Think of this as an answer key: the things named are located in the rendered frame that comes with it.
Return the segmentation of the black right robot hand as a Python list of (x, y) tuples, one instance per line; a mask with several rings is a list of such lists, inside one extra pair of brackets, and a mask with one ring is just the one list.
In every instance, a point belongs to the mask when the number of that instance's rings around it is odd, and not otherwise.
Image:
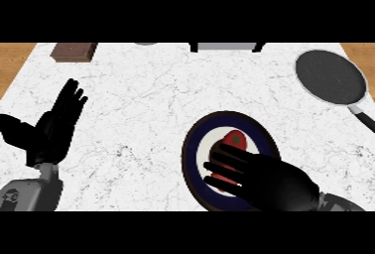
[(299, 168), (230, 145), (221, 144), (220, 149), (230, 156), (214, 153), (212, 158), (231, 169), (209, 162), (203, 168), (237, 185), (205, 177), (209, 186), (242, 198), (261, 211), (317, 211), (319, 186)]

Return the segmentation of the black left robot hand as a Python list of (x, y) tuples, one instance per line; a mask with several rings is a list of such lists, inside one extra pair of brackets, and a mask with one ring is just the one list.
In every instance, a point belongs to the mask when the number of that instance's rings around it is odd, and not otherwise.
[(88, 98), (79, 83), (71, 78), (59, 93), (53, 108), (37, 125), (22, 122), (16, 117), (0, 114), (0, 134), (4, 142), (26, 152), (26, 166), (43, 163), (57, 164), (66, 157)]

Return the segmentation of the navy and white plate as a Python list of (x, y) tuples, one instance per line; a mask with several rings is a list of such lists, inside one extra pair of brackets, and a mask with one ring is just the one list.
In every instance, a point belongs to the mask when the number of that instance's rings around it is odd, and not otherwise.
[(240, 198), (203, 182), (203, 178), (211, 175), (203, 168), (203, 163), (209, 162), (211, 148), (231, 130), (243, 132), (249, 153), (280, 158), (273, 137), (257, 120), (234, 111), (214, 112), (193, 124), (186, 135), (181, 147), (184, 182), (195, 199), (209, 211), (257, 211)]

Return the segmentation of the dark grey frying pan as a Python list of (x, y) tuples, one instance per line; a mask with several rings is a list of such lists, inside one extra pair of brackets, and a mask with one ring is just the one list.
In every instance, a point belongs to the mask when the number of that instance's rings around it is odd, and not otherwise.
[(357, 106), (366, 96), (367, 80), (356, 64), (333, 52), (310, 50), (296, 57), (293, 71), (307, 93), (326, 103), (347, 107), (375, 133), (375, 120)]

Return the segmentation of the brown rectangular block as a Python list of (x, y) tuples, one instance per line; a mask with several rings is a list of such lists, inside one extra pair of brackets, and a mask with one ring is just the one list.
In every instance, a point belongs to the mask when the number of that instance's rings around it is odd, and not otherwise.
[(56, 43), (50, 57), (57, 63), (88, 63), (97, 43)]

